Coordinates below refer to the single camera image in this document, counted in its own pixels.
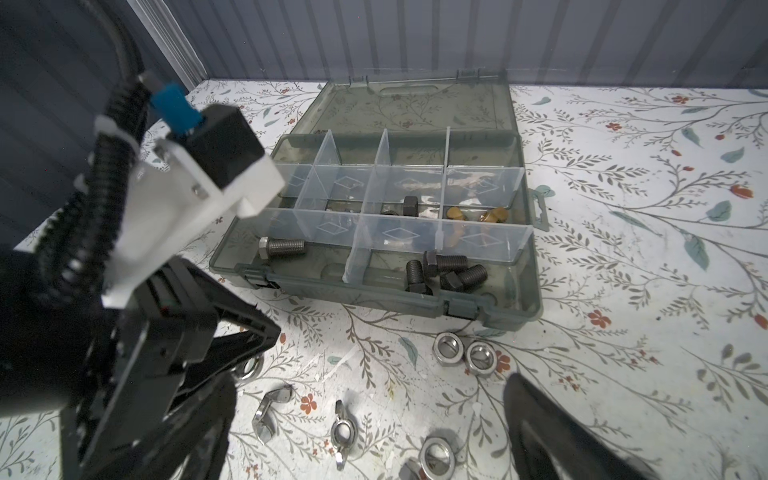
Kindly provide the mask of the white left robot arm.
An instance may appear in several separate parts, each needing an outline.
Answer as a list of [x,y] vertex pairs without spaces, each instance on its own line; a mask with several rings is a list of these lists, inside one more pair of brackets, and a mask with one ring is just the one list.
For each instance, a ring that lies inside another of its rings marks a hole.
[[43,307],[32,270],[2,253],[2,414],[58,412],[67,479],[218,478],[234,370],[276,344],[276,323],[180,257],[122,309]]

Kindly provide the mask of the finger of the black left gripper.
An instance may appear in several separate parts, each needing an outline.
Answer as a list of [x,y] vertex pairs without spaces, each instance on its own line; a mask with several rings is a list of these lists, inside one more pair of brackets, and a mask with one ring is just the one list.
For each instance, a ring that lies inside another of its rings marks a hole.
[[245,328],[261,340],[262,348],[272,348],[281,334],[280,327],[265,313],[213,279],[187,259],[181,260],[203,297],[217,310],[219,319]]
[[170,404],[170,410],[176,409],[183,401],[204,386],[209,380],[215,379],[221,373],[229,373],[236,383],[233,369],[241,362],[262,354],[271,348],[262,348],[261,340],[249,331],[237,334],[215,337],[205,358],[194,364],[189,364],[185,370],[184,380]]

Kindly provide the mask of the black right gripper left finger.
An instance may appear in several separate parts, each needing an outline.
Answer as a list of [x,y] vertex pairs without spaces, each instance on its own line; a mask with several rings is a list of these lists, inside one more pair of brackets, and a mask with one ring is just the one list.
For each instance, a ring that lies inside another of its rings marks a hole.
[[121,461],[121,479],[218,479],[228,449],[237,392],[219,375],[170,415],[148,440]]

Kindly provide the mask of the black hex nut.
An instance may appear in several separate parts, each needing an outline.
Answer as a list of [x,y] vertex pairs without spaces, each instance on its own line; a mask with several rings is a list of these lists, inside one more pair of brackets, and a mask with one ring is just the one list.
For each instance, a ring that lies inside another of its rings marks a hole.
[[419,198],[417,196],[408,195],[404,197],[402,215],[412,218],[419,216]]

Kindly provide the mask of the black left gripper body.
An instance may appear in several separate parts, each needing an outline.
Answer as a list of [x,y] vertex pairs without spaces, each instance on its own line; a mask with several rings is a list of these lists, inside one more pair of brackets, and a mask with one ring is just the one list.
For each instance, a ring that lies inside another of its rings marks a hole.
[[98,321],[84,385],[60,413],[63,478],[96,473],[163,425],[216,325],[200,285],[206,277],[175,257]]

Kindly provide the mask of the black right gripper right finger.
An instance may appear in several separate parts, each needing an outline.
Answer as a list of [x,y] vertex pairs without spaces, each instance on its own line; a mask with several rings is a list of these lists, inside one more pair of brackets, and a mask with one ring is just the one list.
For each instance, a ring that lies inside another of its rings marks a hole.
[[521,479],[642,479],[522,375],[509,376],[503,404],[514,467]]

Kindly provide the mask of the silver cap nut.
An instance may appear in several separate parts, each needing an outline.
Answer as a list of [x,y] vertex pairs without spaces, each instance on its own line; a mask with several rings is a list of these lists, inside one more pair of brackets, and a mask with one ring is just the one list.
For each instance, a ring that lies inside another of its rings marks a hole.
[[426,438],[418,460],[426,479],[450,480],[454,475],[456,457],[451,445],[444,438]]

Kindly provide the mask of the silver hex bolt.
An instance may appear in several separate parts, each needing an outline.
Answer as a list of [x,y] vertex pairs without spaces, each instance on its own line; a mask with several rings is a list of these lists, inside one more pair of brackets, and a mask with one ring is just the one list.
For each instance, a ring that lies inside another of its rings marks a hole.
[[305,253],[306,244],[301,239],[276,239],[267,236],[259,238],[258,256],[262,260],[303,255]]

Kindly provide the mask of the transparent green compartment organizer box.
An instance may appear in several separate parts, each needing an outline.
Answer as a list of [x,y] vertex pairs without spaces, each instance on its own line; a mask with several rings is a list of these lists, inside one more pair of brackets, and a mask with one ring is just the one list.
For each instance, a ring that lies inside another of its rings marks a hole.
[[361,77],[320,90],[273,158],[285,187],[210,268],[242,287],[516,331],[543,302],[505,72]]

